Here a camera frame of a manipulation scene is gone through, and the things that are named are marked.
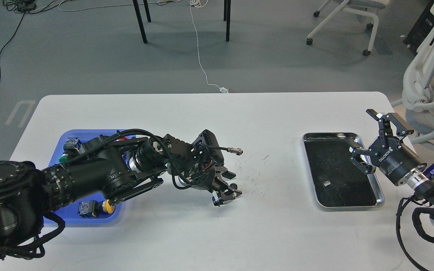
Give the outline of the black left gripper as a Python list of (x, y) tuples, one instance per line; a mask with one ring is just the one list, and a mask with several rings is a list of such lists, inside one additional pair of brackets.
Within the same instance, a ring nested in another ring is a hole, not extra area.
[(184, 171), (184, 180), (181, 180), (182, 189), (189, 186), (194, 189), (206, 190), (212, 193), (214, 206), (229, 204), (240, 197), (243, 193), (239, 189), (233, 189), (230, 184), (222, 180), (222, 177), (232, 180), (236, 173), (226, 167), (212, 165), (205, 170), (204, 166), (195, 165), (190, 170)]

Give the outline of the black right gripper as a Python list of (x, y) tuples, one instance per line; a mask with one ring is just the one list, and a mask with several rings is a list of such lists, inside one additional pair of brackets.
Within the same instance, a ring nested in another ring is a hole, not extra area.
[[(402, 179), (409, 172), (416, 168), (422, 170), (427, 166), (427, 163), (402, 142), (405, 137), (414, 133), (414, 129), (397, 113), (377, 113), (373, 109), (367, 109), (366, 113), (378, 122), (378, 138), (369, 149), (362, 149), (351, 138), (345, 138), (351, 148), (350, 160), (366, 175), (375, 173), (376, 166), (393, 185), (401, 186), (405, 183)], [(370, 156), (372, 164), (366, 163), (363, 155)]]

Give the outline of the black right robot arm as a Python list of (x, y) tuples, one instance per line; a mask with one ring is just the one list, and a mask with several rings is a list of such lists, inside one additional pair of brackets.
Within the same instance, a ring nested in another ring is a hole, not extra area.
[(405, 249), (400, 233), (401, 216), (406, 206), (417, 204), (411, 220), (417, 234), (427, 242), (434, 244), (434, 164), (427, 166), (403, 142), (414, 130), (397, 113), (377, 113), (367, 109), (378, 123), (376, 140), (366, 149), (354, 140), (348, 140), (351, 162), (364, 174), (373, 174), (379, 169), (395, 186), (407, 184), (414, 194), (402, 198), (396, 212), (396, 236), (399, 245), (408, 260), (420, 271), (425, 268), (418, 264)]

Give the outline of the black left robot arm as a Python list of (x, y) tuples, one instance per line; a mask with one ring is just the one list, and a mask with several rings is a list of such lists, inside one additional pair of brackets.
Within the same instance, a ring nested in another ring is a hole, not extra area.
[(45, 255), (44, 244), (57, 237), (65, 221), (56, 214), (86, 196), (101, 193), (101, 210), (162, 185), (172, 177), (177, 189), (212, 193), (215, 206), (228, 204), (242, 192), (225, 167), (222, 152), (242, 155), (238, 148), (219, 146), (203, 130), (192, 143), (142, 129), (99, 135), (85, 143), (69, 139), (60, 162), (38, 170), (31, 161), (0, 161), (0, 260), (31, 260)]

